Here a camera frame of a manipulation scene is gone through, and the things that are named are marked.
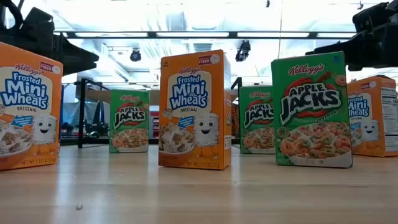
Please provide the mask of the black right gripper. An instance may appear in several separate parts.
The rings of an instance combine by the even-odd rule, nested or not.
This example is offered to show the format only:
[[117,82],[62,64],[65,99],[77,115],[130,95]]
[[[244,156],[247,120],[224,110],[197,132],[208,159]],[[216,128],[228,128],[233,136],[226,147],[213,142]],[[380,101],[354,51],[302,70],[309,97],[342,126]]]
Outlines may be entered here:
[[[354,24],[357,34],[351,38],[350,34],[317,33],[314,48],[306,56],[327,59],[333,63],[348,65],[349,71],[361,71],[363,68],[383,68],[382,35],[384,25],[373,27],[365,23]],[[350,40],[347,61],[342,51],[346,42]]]

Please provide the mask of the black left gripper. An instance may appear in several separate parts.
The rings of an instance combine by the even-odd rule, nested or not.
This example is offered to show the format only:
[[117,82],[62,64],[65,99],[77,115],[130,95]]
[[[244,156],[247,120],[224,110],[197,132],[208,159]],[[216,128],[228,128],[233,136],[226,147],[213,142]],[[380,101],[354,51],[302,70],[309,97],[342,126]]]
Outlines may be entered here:
[[17,44],[20,48],[29,52],[63,62],[64,75],[94,69],[99,60],[96,54],[73,45],[62,34],[40,37],[38,40],[20,38]]

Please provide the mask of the green Apple Jacks cereal box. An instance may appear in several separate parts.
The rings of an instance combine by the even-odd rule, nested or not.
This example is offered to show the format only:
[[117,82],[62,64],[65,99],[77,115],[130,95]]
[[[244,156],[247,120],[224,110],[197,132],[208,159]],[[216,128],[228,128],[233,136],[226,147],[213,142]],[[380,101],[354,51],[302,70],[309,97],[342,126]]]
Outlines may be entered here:
[[239,133],[242,154],[274,154],[274,105],[272,86],[239,89]]
[[305,55],[271,69],[276,163],[352,167],[345,65]]
[[111,90],[110,97],[110,153],[147,152],[149,149],[149,92]]

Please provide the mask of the orange Frosted Mini Wheats box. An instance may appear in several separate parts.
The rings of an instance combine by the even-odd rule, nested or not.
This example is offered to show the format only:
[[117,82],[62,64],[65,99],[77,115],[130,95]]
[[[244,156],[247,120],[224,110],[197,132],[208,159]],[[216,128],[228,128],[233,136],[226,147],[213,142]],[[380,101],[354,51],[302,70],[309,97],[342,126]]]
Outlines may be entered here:
[[348,84],[348,109],[353,153],[398,156],[396,81],[376,75]]
[[0,170],[55,164],[63,65],[0,42]]
[[162,167],[231,164],[231,69],[222,50],[164,57],[160,77]]

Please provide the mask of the blue grey cloth divider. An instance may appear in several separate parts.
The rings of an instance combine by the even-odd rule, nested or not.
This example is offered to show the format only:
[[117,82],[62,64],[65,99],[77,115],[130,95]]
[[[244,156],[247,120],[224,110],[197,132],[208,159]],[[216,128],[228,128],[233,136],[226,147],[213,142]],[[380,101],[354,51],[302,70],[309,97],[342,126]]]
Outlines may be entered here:
[[[84,120],[86,120],[87,123],[107,123],[109,126],[109,103],[98,100],[85,100],[84,109]],[[80,85],[64,84],[60,128],[63,123],[69,123],[72,126],[78,124],[80,116],[79,110]]]

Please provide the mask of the black background equipment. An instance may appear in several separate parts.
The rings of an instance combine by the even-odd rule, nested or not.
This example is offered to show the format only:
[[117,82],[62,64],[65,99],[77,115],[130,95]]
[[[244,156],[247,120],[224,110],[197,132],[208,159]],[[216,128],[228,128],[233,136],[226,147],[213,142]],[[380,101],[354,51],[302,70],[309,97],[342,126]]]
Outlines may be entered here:
[[[72,126],[69,123],[63,123],[60,135],[62,138],[77,138],[79,135],[79,125]],[[83,137],[92,139],[109,138],[109,126],[107,123],[91,124],[84,120]]]

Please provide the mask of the large black hanging spotlight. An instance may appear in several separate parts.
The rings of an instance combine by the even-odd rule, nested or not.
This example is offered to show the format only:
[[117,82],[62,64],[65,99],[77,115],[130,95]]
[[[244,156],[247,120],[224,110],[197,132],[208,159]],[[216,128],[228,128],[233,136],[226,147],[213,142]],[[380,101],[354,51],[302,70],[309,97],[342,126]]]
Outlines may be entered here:
[[251,44],[248,40],[243,40],[241,42],[241,45],[238,47],[237,49],[237,53],[235,56],[235,60],[237,62],[243,62],[245,61],[248,56],[249,56],[249,52],[251,51]]

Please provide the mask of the red storage rack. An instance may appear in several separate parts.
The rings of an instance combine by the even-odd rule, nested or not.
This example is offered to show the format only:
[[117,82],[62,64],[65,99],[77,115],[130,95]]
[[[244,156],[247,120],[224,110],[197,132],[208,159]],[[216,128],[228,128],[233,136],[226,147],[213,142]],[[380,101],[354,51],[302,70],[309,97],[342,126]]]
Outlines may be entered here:
[[158,139],[159,138],[159,112],[151,111],[150,112],[150,138]]

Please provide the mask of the orange patterned panel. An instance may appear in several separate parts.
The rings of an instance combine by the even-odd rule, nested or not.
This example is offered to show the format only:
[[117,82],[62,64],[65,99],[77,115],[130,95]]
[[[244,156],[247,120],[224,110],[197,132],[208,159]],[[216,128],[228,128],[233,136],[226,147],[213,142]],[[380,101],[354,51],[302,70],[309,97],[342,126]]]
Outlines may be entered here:
[[231,107],[231,133],[235,138],[239,138],[239,106],[232,104]]

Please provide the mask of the wooden shelf with black frame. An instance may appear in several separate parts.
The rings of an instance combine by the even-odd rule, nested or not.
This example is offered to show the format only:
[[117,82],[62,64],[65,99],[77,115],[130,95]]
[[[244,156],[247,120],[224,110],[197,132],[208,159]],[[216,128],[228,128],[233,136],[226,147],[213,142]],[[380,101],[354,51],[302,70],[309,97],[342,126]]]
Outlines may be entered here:
[[[86,89],[87,83],[99,86],[100,89],[103,88],[105,90],[87,90]],[[99,82],[94,82],[94,81],[88,80],[87,78],[82,78],[80,82],[75,82],[74,84],[78,85],[78,86],[80,85],[82,87],[80,93],[81,93],[81,97],[82,97],[83,101],[80,102],[81,108],[79,110],[80,116],[78,119],[78,125],[79,125],[78,139],[80,141],[79,143],[82,143],[82,140],[84,138],[82,130],[83,130],[83,120],[84,120],[83,113],[85,112],[85,109],[83,108],[83,106],[84,106],[85,100],[98,100],[98,101],[110,103],[111,102],[111,91],[108,90],[107,88],[105,88],[105,86],[103,86]],[[242,85],[243,85],[243,82],[242,82],[241,77],[238,77],[232,84],[232,86],[231,86],[231,90],[232,90],[231,100],[232,101],[234,101],[238,98],[239,89],[242,87]],[[81,145],[81,144],[77,145],[77,146],[80,149],[83,148],[83,145]]]

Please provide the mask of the black overhead frame beam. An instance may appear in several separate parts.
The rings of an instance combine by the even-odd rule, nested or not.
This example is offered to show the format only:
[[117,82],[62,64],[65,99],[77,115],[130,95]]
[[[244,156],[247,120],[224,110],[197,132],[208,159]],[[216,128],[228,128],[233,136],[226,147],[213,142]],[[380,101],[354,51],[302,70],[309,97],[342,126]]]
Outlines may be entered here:
[[321,31],[55,31],[68,39],[350,39],[354,32]]

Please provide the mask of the black table edge rail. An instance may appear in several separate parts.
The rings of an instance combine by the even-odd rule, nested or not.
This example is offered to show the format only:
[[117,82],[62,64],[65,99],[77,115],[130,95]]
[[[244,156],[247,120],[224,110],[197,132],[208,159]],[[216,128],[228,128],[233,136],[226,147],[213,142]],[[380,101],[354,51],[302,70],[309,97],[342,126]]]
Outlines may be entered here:
[[[83,145],[83,144],[109,144],[109,138],[83,138],[82,143],[79,143],[78,138],[61,138],[60,145],[68,146],[68,145]],[[158,144],[159,139],[149,139],[149,144],[154,145]],[[240,139],[232,139],[232,144],[240,144]]]

